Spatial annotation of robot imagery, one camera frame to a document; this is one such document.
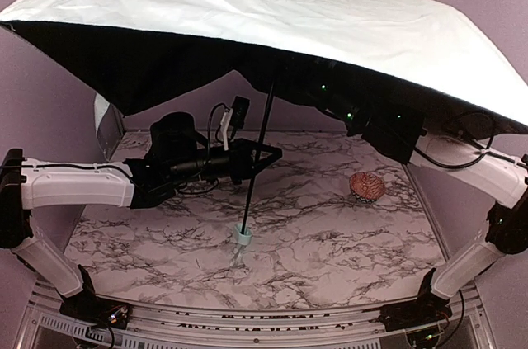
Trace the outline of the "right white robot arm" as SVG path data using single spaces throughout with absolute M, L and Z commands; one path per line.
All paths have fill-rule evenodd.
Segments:
M 484 226 L 441 266 L 422 279 L 415 299 L 385 305 L 388 331 L 434 323 L 450 316 L 450 300 L 464 285 L 506 255 L 527 249 L 527 158 L 493 149 L 496 119 L 463 111 L 434 120 L 424 105 L 396 102 L 322 83 L 308 92 L 322 113 L 345 123 L 382 155 L 402 164 L 442 172 L 493 198 Z

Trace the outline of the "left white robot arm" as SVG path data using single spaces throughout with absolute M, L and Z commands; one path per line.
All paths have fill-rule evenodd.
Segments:
M 31 222 L 34 209 L 52 205 L 110 205 L 151 209 L 193 182 L 239 185 L 282 156 L 260 140 L 212 146 L 187 112 L 173 112 L 150 127 L 150 148 L 122 163 L 46 163 L 10 149 L 1 166 L 1 247 L 14 253 L 58 292 L 63 315 L 98 328 L 126 328 L 130 305 L 98 296 L 87 270 L 74 264 Z

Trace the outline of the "mint green folding umbrella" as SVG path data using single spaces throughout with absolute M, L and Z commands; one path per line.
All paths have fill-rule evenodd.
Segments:
M 496 134 L 527 131 L 521 76 L 433 0 L 17 0 L 1 23 L 127 116 L 236 71 L 301 106 L 329 83 L 434 120 L 481 110 Z

